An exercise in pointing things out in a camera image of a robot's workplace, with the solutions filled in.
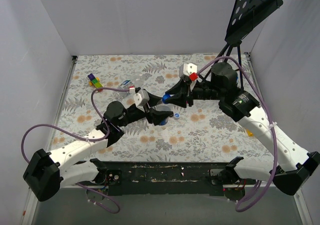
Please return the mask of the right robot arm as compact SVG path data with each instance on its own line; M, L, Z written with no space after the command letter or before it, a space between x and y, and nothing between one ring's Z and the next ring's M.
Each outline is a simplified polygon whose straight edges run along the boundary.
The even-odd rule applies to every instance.
M199 82L196 72L196 65L183 64L179 82L165 92L165 103L186 108L194 100L218 100L222 112L253 133L276 161L273 172L267 165L247 165L242 157L236 157L215 178L224 184L237 184L243 179L272 179L281 192L293 196L319 166L319 152L300 147L276 123L269 123L262 105L238 87L238 73L229 63L213 64L209 81Z

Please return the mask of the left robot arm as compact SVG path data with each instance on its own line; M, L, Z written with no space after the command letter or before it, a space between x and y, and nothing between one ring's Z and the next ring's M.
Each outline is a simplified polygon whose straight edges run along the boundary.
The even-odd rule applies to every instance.
M63 147L51 151L41 148L33 154L27 161L23 179L38 201L47 201L60 188L79 182L103 184L108 171L105 164L96 158L85 162L82 159L118 142L124 135L122 127L142 119L160 126L174 115L169 108L158 105L161 97L144 89L137 91L133 99L134 104L128 108L119 101L111 102L101 115L101 123L86 136L74 135L76 140Z

